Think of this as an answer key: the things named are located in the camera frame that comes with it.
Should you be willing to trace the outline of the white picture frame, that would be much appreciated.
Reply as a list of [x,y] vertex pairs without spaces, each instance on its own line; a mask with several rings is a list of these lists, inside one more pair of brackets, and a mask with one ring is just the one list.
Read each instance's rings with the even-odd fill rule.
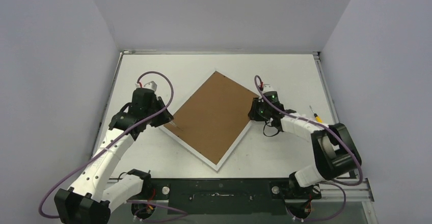
[[174,123],[160,128],[203,163],[218,172],[252,123],[248,117],[258,95],[214,69],[185,96]]

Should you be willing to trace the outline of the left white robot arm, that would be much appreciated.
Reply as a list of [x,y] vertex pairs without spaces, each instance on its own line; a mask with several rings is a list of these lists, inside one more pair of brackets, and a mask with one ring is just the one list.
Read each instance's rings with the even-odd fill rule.
[[155,91],[153,82],[135,89],[131,102],[113,116],[89,164],[68,189],[57,191],[54,202],[62,223],[107,223],[111,212],[129,197],[145,199],[151,195],[152,185],[144,180],[148,174],[138,170],[109,189],[105,186],[124,153],[147,126],[158,127],[173,120]]

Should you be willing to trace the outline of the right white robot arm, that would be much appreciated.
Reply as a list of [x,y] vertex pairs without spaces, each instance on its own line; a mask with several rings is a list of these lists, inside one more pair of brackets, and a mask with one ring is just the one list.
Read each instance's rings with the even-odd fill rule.
[[301,198],[311,185],[336,181],[337,177],[353,170],[358,170],[359,178],[363,178],[361,157],[344,124],[318,122],[295,110],[285,109],[276,91],[253,98],[248,117],[264,122],[278,132],[296,135],[312,145],[313,163],[289,176],[288,191],[294,198]]

